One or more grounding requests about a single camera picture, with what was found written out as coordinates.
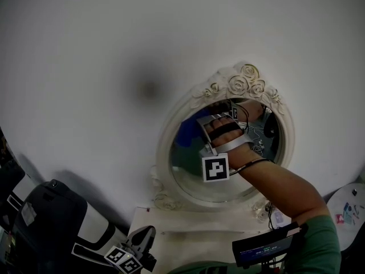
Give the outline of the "white dressing table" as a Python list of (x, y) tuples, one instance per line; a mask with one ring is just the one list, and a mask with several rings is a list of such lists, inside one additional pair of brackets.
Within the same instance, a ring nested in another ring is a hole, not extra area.
[(268, 232), (270, 221), (275, 218), (259, 218), (251, 209), (185, 212), (138, 207), (129, 230), (155, 227), (150, 253), (157, 263), (152, 274), (167, 274), (198, 261), (233, 263), (232, 242)]

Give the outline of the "person's right forearm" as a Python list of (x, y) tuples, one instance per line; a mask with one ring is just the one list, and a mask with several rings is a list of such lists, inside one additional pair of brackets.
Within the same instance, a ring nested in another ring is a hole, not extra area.
[(314, 217), (330, 214), (314, 186), (269, 160), (261, 157), (237, 170), (282, 213), (299, 225)]

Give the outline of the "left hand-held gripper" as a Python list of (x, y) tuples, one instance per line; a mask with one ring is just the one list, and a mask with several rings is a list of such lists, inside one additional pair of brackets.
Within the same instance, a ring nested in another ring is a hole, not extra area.
[(141, 227), (127, 237), (126, 249), (113, 246), (104, 259), (122, 274), (136, 274), (142, 269), (152, 272), (157, 260), (149, 253), (156, 236), (152, 225)]

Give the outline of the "black and white exercise machine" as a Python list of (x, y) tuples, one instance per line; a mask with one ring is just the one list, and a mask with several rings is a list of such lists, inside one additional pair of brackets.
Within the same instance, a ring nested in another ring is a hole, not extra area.
[(28, 194), (12, 233), (21, 274), (119, 274), (104, 255), (125, 234), (57, 180)]

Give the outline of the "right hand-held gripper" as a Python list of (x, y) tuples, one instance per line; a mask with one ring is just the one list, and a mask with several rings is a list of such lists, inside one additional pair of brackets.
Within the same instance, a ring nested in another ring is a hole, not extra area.
[[(211, 124), (214, 120), (229, 118), (232, 116), (228, 112), (221, 114), (208, 115), (197, 119), (197, 123), (202, 129), (203, 139), (205, 140), (204, 148), (200, 150), (202, 162), (202, 177), (203, 182), (217, 182), (222, 180), (229, 180), (232, 175), (236, 173), (235, 170), (229, 168), (228, 152), (243, 145), (248, 144), (253, 147), (254, 142), (250, 136), (240, 128), (237, 120), (233, 119), (227, 128), (219, 128), (216, 132), (207, 132), (205, 126)], [(240, 130), (242, 135), (231, 140), (223, 145), (215, 146), (213, 141), (225, 133)]]

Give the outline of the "person's right hand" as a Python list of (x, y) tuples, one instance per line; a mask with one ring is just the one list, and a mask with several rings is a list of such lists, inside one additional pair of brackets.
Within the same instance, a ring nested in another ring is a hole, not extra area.
[[(226, 128), (231, 123), (234, 123), (235, 126), (237, 126), (235, 121), (232, 118), (223, 117), (223, 118), (218, 118), (218, 119), (211, 121), (209, 124), (206, 124), (204, 127), (208, 134), (212, 134), (212, 133), (215, 133), (215, 130), (221, 131), (222, 130), (221, 127)], [(239, 138), (242, 135), (243, 135), (243, 131), (240, 128), (226, 132), (226, 133), (220, 135), (219, 137), (216, 137), (215, 139), (213, 139), (212, 146), (214, 148), (216, 148), (216, 147), (226, 145), (227, 143), (234, 141), (235, 139)], [(236, 147), (235, 149), (228, 151), (227, 153), (228, 153), (229, 166), (230, 166), (230, 168), (232, 168), (234, 170), (239, 169), (240, 167), (242, 167), (243, 165), (245, 165), (248, 162), (261, 158), (258, 154), (256, 154), (255, 152), (253, 152), (251, 150), (248, 143), (244, 143), (244, 144)]]

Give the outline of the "ornate white oval mirror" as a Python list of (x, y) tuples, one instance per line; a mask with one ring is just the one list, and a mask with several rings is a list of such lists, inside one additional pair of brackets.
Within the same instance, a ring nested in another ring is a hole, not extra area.
[(274, 161), (283, 167), (289, 165), (295, 144), (290, 110), (277, 89), (269, 84), (255, 65), (239, 62), (219, 69), (205, 82), (195, 85), (170, 111), (160, 133), (156, 165), (151, 172), (157, 208), (167, 211), (228, 211), (250, 207), (261, 198), (254, 187), (236, 175), (228, 188), (233, 197), (220, 200), (218, 189), (223, 187), (222, 182), (204, 184), (192, 174), (171, 165), (170, 151), (180, 124), (200, 109), (227, 99), (256, 100), (273, 112), (280, 137)]

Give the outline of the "blue card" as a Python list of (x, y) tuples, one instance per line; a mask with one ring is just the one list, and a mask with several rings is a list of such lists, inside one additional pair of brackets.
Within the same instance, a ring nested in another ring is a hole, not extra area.
[(349, 203), (346, 203), (343, 209), (343, 219), (344, 222), (350, 225), (353, 225), (353, 219), (352, 219), (353, 211), (352, 207)]

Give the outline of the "black display screen device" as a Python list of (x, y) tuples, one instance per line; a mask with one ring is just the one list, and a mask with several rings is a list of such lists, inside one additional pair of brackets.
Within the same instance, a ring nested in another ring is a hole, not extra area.
[(269, 264), (273, 258), (289, 253), (303, 243), (306, 224), (291, 223), (261, 235), (232, 242), (238, 267), (248, 269), (256, 264)]

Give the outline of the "small white printed box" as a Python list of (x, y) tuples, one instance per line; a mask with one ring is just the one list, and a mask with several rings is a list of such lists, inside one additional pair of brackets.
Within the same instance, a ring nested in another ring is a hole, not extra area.
[(281, 211), (276, 209), (271, 215), (271, 223), (274, 229), (283, 227), (287, 224), (286, 217)]

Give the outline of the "person's green shirt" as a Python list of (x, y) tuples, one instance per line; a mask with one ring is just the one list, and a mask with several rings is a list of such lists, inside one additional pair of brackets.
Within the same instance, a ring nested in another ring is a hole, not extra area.
[[(341, 253), (335, 225), (329, 216), (317, 216), (306, 222), (303, 243), (284, 261), (280, 274), (339, 274)], [(261, 266), (239, 268), (235, 263), (199, 261), (180, 266), (167, 274), (258, 274)]]

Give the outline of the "white round pedestal table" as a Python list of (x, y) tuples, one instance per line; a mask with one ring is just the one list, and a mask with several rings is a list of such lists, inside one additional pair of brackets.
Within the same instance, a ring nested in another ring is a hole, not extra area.
[[(356, 196), (352, 194), (353, 189), (358, 192)], [(353, 225), (347, 223), (337, 224), (335, 220), (336, 214), (343, 214), (346, 203), (349, 203), (352, 207)], [(329, 198), (327, 207), (336, 227), (340, 250), (344, 251), (354, 242), (361, 227), (365, 224), (365, 184), (350, 183), (338, 189)]]

